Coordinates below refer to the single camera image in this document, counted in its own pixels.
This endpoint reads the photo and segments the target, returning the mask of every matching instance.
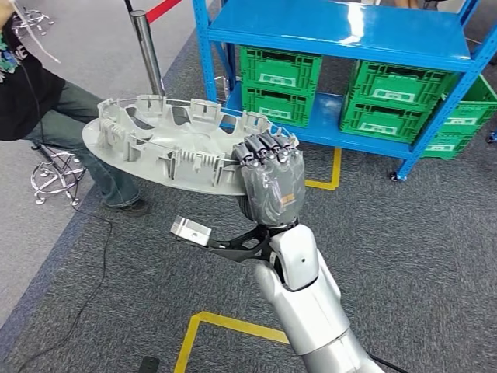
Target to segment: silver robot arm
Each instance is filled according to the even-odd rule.
[[[340,290],[312,231],[299,224],[305,190],[302,152],[289,138],[265,132],[235,145],[233,158],[242,165],[247,190],[238,199],[241,209],[257,227],[218,242],[210,229],[178,217],[171,232],[231,260],[263,259],[256,280],[310,373],[383,372],[351,331]],[[259,244],[244,245],[253,239]]]
[[[271,263],[258,264],[256,278],[308,372],[383,372],[350,329],[340,290],[309,228],[296,225],[272,237],[270,245],[287,287]]]

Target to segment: person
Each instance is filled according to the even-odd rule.
[[[399,8],[419,9],[418,0],[394,0],[395,6]]]
[[[12,31],[14,10],[0,0],[0,141],[20,139],[60,148],[78,157],[103,205],[130,216],[148,212],[131,177],[105,164],[83,143],[82,129],[98,117],[102,100],[44,69]]]

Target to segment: stanchion post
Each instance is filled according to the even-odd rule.
[[[146,19],[146,12],[143,10],[133,10],[130,12],[130,16],[131,17],[133,27],[135,28],[138,37],[138,42],[143,56],[145,68],[149,75],[152,92],[154,95],[165,96],[159,63],[157,61],[154,42],[152,41],[150,24]]]

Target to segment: yellow floor tape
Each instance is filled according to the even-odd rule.
[[[324,183],[322,181],[315,180],[305,180],[306,187],[324,189],[324,190],[335,190],[340,183],[340,167],[342,164],[342,149],[335,148],[333,153],[333,166],[331,168],[331,181]]]
[[[183,341],[183,346],[179,351],[179,356],[174,368],[174,373],[184,373],[186,371],[186,365],[190,358],[192,348],[195,341],[195,336],[197,335],[197,331],[201,322],[207,322],[208,324],[221,326],[222,328],[250,334],[252,336],[259,336],[266,340],[274,340],[275,342],[289,344],[287,336],[280,330],[270,329],[266,328],[265,326],[250,324],[250,322],[203,311],[193,315],[190,319],[190,323],[188,325],[188,330],[186,330],[185,339]]]

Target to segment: sticker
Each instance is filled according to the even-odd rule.
[[[478,121],[478,118],[449,118],[444,124],[449,126],[474,126]]]
[[[391,134],[391,135],[396,135],[397,134],[397,128],[396,127],[380,126],[380,125],[378,125],[378,124],[371,124],[371,123],[366,123],[366,122],[360,123],[360,126],[359,126],[359,129],[360,131],[374,132],[376,134]]]
[[[456,145],[442,145],[442,144],[434,144],[428,145],[426,147],[426,150],[431,152],[452,152],[456,148]]]
[[[287,207],[288,205],[293,204],[293,202],[295,202],[295,195],[293,193],[290,193],[281,197],[281,204],[284,207]]]
[[[281,119],[292,119],[292,113],[290,111],[280,111],[280,110],[274,110],[274,109],[269,109],[267,107],[259,107],[259,108],[259,113],[259,114],[264,114],[268,117],[277,117],[277,118],[281,118]]]
[[[284,85],[285,87],[296,87],[296,79],[287,78],[285,76],[261,74],[259,76],[259,81],[263,83]]]
[[[372,97],[377,99],[392,99],[403,103],[413,103],[416,95],[413,93],[388,91],[386,89],[375,89]]]
[[[272,266],[275,266],[275,262],[276,262],[276,258],[278,258],[278,255],[276,255],[276,252],[272,251],[271,255],[269,256],[269,263],[271,263]]]
[[[418,80],[418,78],[415,78],[414,76],[405,76],[405,75],[394,75],[394,74],[389,74],[388,76],[389,79],[403,79],[403,80]]]

